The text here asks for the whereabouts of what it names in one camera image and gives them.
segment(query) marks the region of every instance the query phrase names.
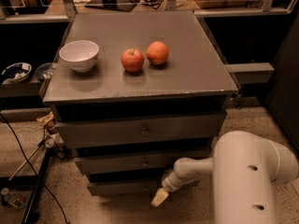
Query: gray tabletop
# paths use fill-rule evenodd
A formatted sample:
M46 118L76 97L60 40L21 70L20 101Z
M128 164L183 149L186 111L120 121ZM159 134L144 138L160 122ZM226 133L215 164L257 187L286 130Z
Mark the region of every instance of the gray tabletop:
M237 90L191 11L78 14L65 43L80 39L98 44L97 65L82 75L59 60L44 97L46 105L218 95ZM135 48L145 55L155 40L168 46L167 64L157 68L145 59L139 74L127 73L121 54Z

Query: drawer knob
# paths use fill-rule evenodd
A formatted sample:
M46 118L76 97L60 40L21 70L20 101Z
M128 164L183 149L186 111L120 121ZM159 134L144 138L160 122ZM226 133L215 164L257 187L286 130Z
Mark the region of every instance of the drawer knob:
M148 135L150 135L150 131L147 128L143 128L142 132L141 132L141 135L142 136L148 136Z

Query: white bowl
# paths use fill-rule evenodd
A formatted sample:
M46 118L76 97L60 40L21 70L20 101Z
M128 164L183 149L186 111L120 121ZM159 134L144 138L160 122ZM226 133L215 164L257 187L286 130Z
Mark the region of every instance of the white bowl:
M31 70L32 66L29 63L14 63L8 66L2 75L6 74L9 81L22 82L29 77Z
M59 51L64 64L80 72L88 72L97 62L99 47L92 41L78 40L65 44Z

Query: bottle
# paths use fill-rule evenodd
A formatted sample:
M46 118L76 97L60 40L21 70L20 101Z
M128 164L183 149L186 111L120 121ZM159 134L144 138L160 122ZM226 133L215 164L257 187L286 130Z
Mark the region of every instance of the bottle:
M1 195L4 197L4 200L9 203L10 205L16 208L23 208L26 204L26 198L23 197L18 191L16 190L9 190L8 188L3 188L1 190Z

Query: top drawer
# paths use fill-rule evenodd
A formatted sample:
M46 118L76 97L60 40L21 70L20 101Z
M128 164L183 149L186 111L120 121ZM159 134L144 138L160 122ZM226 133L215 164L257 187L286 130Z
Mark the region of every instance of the top drawer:
M57 130L68 148L100 147L212 137L218 134L225 112L131 119L60 122Z

